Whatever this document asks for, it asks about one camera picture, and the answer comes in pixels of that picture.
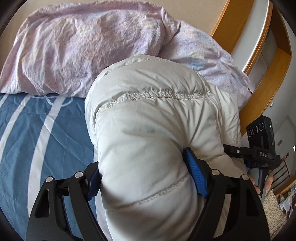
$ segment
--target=striped bed sheet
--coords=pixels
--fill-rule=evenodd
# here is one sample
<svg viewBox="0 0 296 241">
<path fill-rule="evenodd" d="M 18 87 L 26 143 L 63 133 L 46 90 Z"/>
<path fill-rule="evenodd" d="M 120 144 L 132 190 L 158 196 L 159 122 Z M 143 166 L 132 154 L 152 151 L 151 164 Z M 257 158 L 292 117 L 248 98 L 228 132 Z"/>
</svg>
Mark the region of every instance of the striped bed sheet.
<svg viewBox="0 0 296 241">
<path fill-rule="evenodd" d="M 0 207 L 23 239 L 46 177 L 69 178 L 93 161 L 97 155 L 87 132 L 84 99 L 0 94 Z M 89 204 L 101 218 L 101 196 Z M 65 207 L 72 233 L 81 237 L 69 197 Z"/>
</svg>

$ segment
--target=finger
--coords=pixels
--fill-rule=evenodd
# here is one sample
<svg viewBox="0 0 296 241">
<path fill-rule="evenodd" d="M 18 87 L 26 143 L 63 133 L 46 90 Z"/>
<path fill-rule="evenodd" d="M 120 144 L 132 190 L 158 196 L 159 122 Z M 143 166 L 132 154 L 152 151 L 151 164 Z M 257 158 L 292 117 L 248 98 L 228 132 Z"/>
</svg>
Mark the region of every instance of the finger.
<svg viewBox="0 0 296 241">
<path fill-rule="evenodd" d="M 274 176 L 270 173 L 265 181 L 265 189 L 268 190 L 270 189 L 272 182 L 274 181 Z"/>
<path fill-rule="evenodd" d="M 259 187 L 257 187 L 257 186 L 254 186 L 254 188 L 255 188 L 255 190 L 256 190 L 256 192 L 257 192 L 257 194 L 260 194 L 260 193 L 261 193 L 261 191 L 260 191 L 260 188 L 259 188 Z"/>
<path fill-rule="evenodd" d="M 248 176 L 249 176 L 249 178 L 250 178 L 252 184 L 255 185 L 255 179 L 253 178 L 253 176 L 250 175 L 249 173 L 248 173 Z"/>
</svg>

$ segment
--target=wooden panel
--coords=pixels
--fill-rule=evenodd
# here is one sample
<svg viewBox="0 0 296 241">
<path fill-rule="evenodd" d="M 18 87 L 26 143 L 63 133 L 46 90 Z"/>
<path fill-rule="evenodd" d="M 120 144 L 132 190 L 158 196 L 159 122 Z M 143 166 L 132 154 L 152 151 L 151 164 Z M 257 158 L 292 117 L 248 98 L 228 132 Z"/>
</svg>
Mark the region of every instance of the wooden panel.
<svg viewBox="0 0 296 241">
<path fill-rule="evenodd" d="M 296 175 L 292 176 L 291 179 L 287 180 L 281 187 L 274 190 L 274 195 L 279 198 L 280 194 L 283 194 L 289 190 L 289 188 L 296 183 Z"/>
<path fill-rule="evenodd" d="M 254 0 L 229 0 L 227 3 L 211 37 L 231 53 L 244 29 Z"/>
<path fill-rule="evenodd" d="M 265 42 L 265 39 L 266 39 L 266 36 L 267 36 L 267 33 L 268 33 L 268 30 L 269 30 L 269 25 L 270 25 L 270 22 L 271 22 L 271 16 L 272 16 L 272 12 L 273 12 L 273 5 L 271 2 L 268 3 L 268 11 L 267 11 L 267 17 L 266 17 L 266 21 L 265 21 L 265 25 L 264 25 L 264 28 L 263 28 L 263 31 L 262 31 L 262 35 L 259 39 L 259 42 L 255 48 L 255 51 L 246 67 L 246 69 L 244 70 L 244 72 L 246 74 L 249 74 L 256 62 L 256 60 L 258 59 L 258 56 L 261 52 L 261 49 L 263 47 L 263 44 Z"/>
<path fill-rule="evenodd" d="M 288 32 L 284 20 L 276 7 L 272 10 L 270 29 L 274 35 L 277 46 L 292 56 Z"/>
<path fill-rule="evenodd" d="M 247 125 L 262 115 L 268 107 L 286 76 L 291 58 L 292 57 L 289 54 L 284 52 L 282 49 L 277 48 L 274 59 L 272 60 L 263 79 L 249 101 L 240 111 L 242 135 L 246 133 Z"/>
</svg>

